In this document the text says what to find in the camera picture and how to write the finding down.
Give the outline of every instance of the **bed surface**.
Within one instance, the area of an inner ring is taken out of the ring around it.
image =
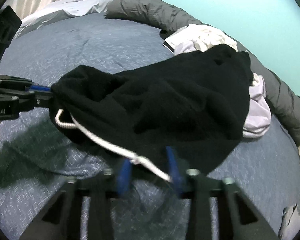
[[[2,58],[0,74],[49,86],[78,65],[108,73],[134,69],[173,56],[162,46],[159,32],[132,21],[105,19],[103,13],[59,21],[14,40]],[[84,178],[105,167],[52,125],[48,109],[36,108],[2,122],[0,152],[0,227],[11,240],[19,238],[65,176]],[[209,176],[236,178],[276,233],[283,209],[300,206],[298,149],[274,116],[266,135],[241,142]],[[217,239],[216,203],[211,203]],[[116,239],[185,238],[189,201],[178,200],[160,179],[135,181],[128,196],[112,204]],[[88,205],[87,199],[82,239]]]

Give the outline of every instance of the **turquoise wall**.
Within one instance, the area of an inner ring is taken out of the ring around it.
[[[300,8],[294,0],[164,0],[244,44],[300,95]]]

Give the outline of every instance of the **crumpled white shirt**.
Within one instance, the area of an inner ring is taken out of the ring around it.
[[[174,49],[174,55],[201,50],[205,52],[218,44],[227,44],[238,51],[237,42],[228,37],[222,30],[212,26],[189,24],[177,30],[165,39]]]

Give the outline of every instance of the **white drawstring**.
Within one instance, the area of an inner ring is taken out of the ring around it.
[[[120,146],[117,146],[115,144],[112,144],[106,140],[103,140],[102,138],[100,138],[99,136],[93,134],[92,132],[90,132],[89,130],[87,130],[84,126],[82,126],[81,124],[78,123],[78,121],[76,119],[74,119],[74,117],[71,115],[72,121],[74,123],[64,123],[60,121],[60,116],[63,113],[63,109],[59,109],[57,115],[56,115],[56,124],[59,125],[61,128],[64,129],[79,129],[81,132],[83,132],[90,140],[92,140],[94,143],[100,145],[101,147],[117,153],[123,157],[129,158],[131,163],[137,165],[137,164],[141,164],[143,165],[145,168],[147,168],[148,170],[150,170],[151,172],[153,172],[155,175],[157,175],[158,177],[171,182],[171,177],[166,174],[165,172],[161,171],[158,167],[156,167],[153,162],[151,162],[151,160],[149,160],[148,158],[144,157],[144,156],[139,156],[138,154],[136,154],[133,151],[127,150],[125,148],[122,148]]]

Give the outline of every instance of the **black cloth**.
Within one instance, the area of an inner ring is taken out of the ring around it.
[[[120,147],[148,157],[167,171],[166,146],[203,173],[215,169],[242,139],[253,80],[250,58],[228,45],[184,53],[116,74],[79,66],[51,90],[55,123],[72,122]],[[58,127],[76,143],[88,143],[110,161],[116,154],[93,144],[79,130]]]

